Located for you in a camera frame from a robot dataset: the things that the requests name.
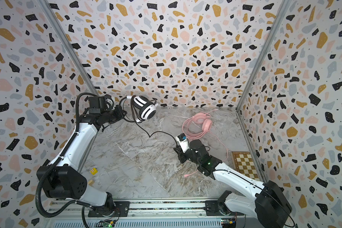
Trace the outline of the pink headphones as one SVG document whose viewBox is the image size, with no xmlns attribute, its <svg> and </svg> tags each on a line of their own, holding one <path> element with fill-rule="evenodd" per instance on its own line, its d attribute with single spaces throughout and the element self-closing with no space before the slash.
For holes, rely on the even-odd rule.
<svg viewBox="0 0 342 228">
<path fill-rule="evenodd" d="M 189 131 L 190 125 L 201 124 L 201 132 L 192 133 Z M 186 138 L 189 140 L 197 140 L 202 138 L 205 134 L 207 134 L 212 127 L 211 115 L 209 113 L 200 112 L 185 120 L 182 125 L 182 132 L 185 134 Z"/>
</svg>

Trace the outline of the white black headphones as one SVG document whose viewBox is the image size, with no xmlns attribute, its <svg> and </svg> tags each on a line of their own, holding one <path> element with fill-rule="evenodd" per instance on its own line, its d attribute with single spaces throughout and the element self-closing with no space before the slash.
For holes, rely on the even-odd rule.
<svg viewBox="0 0 342 228">
<path fill-rule="evenodd" d="M 156 113 L 158 106 L 156 100 L 149 100 L 144 96 L 127 96 L 120 100 L 119 105 L 124 105 L 126 100 L 133 100 L 133 107 L 136 109 L 135 120 L 137 123 L 151 119 Z"/>
</svg>

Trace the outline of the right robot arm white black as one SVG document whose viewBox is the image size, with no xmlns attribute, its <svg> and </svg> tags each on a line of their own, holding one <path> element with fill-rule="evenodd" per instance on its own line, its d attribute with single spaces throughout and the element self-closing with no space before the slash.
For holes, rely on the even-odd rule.
<svg viewBox="0 0 342 228">
<path fill-rule="evenodd" d="M 181 163 L 190 161 L 197 165 L 197 171 L 206 177 L 223 182 L 237 190 L 242 196 L 225 191 L 211 211 L 228 216 L 240 212 L 256 218 L 265 228 L 295 227 L 288 224 L 292 207 L 283 195 L 282 188 L 275 182 L 262 182 L 230 168 L 222 160 L 209 155 L 200 140 L 189 141 L 184 134 L 175 138 L 174 151 Z"/>
</svg>

